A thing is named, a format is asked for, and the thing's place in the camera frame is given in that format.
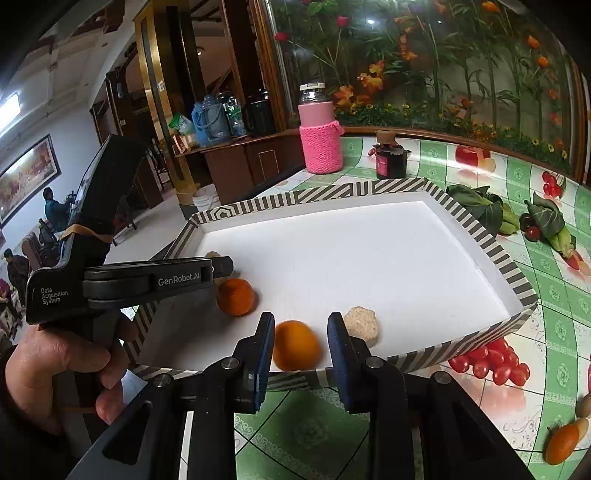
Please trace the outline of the person's left hand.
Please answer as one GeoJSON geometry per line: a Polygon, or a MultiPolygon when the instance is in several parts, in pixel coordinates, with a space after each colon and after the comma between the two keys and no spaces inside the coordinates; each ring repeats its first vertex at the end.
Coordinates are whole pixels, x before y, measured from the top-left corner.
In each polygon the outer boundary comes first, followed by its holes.
{"type": "Polygon", "coordinates": [[[122,346],[108,350],[72,332],[29,326],[5,367],[7,391],[34,423],[57,429],[53,378],[64,372],[96,374],[101,385],[94,401],[97,416],[111,424],[124,408],[121,379],[129,360],[122,346]]]}

